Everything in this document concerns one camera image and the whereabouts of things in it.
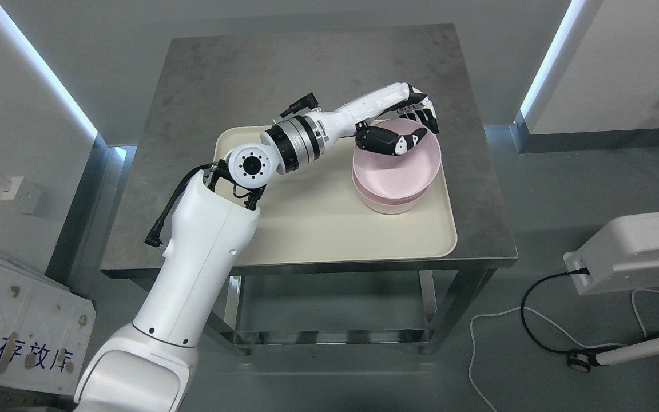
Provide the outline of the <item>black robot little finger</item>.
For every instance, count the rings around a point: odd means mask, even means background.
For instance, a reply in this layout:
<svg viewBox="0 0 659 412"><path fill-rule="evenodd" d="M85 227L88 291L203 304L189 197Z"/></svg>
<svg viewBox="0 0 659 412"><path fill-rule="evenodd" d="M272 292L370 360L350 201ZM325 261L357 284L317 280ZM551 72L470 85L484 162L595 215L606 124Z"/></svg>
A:
<svg viewBox="0 0 659 412"><path fill-rule="evenodd" d="M406 86L408 86L407 97L395 105L395 109L418 109L426 105L426 93L410 84L406 84Z"/></svg>

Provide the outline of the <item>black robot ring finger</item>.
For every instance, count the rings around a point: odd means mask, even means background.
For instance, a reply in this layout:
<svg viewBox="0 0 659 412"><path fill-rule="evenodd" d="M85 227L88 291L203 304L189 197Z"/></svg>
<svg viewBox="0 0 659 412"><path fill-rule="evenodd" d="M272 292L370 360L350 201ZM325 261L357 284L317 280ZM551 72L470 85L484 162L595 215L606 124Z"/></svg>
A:
<svg viewBox="0 0 659 412"><path fill-rule="evenodd" d="M398 109L400 118L428 118L426 114L426 105L428 104L428 94L424 92L410 92L408 99L401 102Z"/></svg>

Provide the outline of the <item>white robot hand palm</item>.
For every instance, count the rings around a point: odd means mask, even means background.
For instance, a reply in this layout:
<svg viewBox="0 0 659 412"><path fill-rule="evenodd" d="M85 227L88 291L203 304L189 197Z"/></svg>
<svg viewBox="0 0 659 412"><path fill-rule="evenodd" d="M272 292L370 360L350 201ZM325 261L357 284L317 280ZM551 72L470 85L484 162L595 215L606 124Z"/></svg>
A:
<svg viewBox="0 0 659 412"><path fill-rule="evenodd" d="M334 144L340 138L356 133L356 125L373 121L391 112L395 105L405 100L408 93L406 82L395 82L340 105L337 109L317 113L317 125L322 142Z"/></svg>

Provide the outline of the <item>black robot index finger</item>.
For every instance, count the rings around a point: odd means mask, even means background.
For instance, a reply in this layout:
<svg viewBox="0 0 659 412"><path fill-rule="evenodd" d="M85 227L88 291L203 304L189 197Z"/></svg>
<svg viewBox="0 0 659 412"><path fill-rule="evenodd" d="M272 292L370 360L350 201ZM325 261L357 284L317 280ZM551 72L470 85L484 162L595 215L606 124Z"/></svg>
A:
<svg viewBox="0 0 659 412"><path fill-rule="evenodd" d="M433 134L439 133L438 118L436 110L432 105L424 105L418 109L418 119L424 127L429 128Z"/></svg>

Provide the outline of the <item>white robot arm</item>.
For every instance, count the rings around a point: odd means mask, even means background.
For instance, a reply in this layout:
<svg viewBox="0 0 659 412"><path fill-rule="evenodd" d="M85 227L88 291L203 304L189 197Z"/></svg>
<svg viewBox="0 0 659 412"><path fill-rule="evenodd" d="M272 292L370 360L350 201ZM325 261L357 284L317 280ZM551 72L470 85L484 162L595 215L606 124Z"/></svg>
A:
<svg viewBox="0 0 659 412"><path fill-rule="evenodd" d="M439 131L428 94L396 82L324 112L306 94L274 119L259 142L194 167L176 186L145 243L164 263L134 320L96 352L75 391L76 411L176 411L199 361L209 314L260 217L274 175L317 161L341 138L383 156L403 156ZM172 237L160 234L172 221Z"/></svg>

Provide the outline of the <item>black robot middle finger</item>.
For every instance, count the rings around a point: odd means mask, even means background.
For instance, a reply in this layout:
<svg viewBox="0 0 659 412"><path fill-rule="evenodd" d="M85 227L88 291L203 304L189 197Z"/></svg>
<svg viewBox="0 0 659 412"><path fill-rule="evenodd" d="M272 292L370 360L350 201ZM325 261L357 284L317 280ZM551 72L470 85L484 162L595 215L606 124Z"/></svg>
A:
<svg viewBox="0 0 659 412"><path fill-rule="evenodd" d="M431 101L416 102L406 107L406 117L421 123L427 128L434 127L434 107Z"/></svg>

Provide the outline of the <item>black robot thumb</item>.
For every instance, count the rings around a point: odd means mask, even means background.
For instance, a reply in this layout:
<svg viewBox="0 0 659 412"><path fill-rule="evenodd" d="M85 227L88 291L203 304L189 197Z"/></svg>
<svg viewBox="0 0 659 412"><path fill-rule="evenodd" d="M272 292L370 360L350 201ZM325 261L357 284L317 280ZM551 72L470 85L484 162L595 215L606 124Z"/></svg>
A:
<svg viewBox="0 0 659 412"><path fill-rule="evenodd" d="M358 149L382 156L403 156L417 146L426 136L428 130L416 128L408 134L398 134L392 130L369 126L359 129L355 134Z"/></svg>

